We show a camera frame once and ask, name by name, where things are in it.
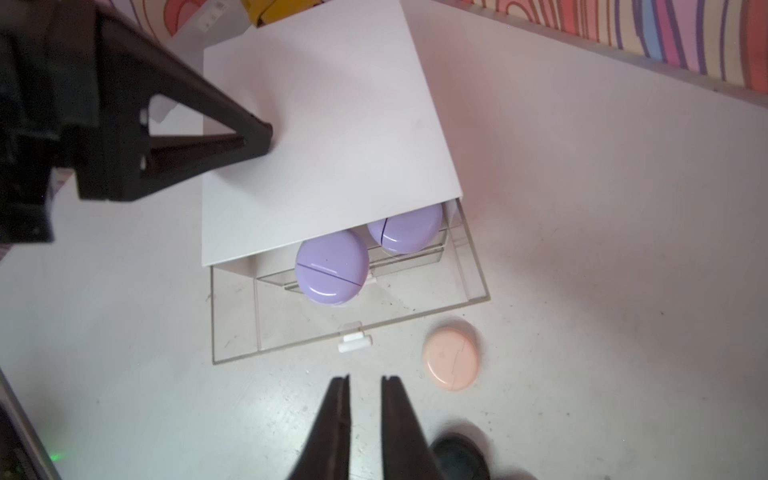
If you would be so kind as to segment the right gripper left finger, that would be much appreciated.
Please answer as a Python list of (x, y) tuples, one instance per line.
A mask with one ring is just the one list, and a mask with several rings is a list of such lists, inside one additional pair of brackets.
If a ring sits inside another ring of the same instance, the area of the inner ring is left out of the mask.
[(351, 403), (349, 377), (331, 379), (290, 480), (349, 478)]

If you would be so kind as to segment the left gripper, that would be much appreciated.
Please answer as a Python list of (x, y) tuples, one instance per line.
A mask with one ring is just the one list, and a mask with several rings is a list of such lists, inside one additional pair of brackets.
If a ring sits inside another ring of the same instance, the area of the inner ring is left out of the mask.
[[(150, 118), (161, 100), (220, 132), (162, 130)], [(72, 127), (78, 194), (93, 201), (148, 197), (262, 157), (273, 140), (270, 123), (95, 2), (2, 2), (2, 242), (52, 241), (52, 173)]]

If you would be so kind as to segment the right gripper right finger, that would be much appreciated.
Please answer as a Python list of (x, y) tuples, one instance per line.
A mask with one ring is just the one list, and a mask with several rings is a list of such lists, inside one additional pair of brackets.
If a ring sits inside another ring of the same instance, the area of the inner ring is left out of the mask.
[(381, 447), (384, 479), (442, 479), (405, 386), (397, 376), (381, 379)]

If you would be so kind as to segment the clear top drawer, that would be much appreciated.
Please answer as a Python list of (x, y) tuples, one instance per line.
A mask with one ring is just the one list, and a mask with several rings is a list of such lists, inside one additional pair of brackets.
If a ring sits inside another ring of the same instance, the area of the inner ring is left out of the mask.
[(365, 226), (370, 270), (361, 291), (338, 305), (321, 305), (300, 289), (298, 244), (210, 269), (212, 362), (215, 365), (338, 339), (342, 352), (364, 348), (372, 330), (443, 314), (489, 300), (490, 293), (463, 205), (443, 204), (443, 223), (423, 250), (396, 255)]

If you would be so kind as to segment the purple earphone case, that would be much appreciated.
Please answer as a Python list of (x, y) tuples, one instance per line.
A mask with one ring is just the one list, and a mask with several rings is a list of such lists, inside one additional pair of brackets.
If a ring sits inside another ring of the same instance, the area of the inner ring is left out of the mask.
[(306, 240), (296, 256), (300, 290), (321, 305), (336, 306), (353, 299), (362, 290), (368, 273), (367, 247), (351, 230)]
[(411, 254), (427, 247), (441, 228), (443, 208), (435, 204), (371, 222), (371, 237), (394, 254)]

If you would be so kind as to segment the white drawer cabinet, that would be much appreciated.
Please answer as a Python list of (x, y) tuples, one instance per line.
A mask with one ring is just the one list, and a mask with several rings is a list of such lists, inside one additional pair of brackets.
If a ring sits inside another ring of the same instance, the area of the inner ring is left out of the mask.
[(202, 178), (206, 266), (458, 198), (398, 1), (332, 1), (212, 46), (204, 75), (273, 126), (263, 157)]

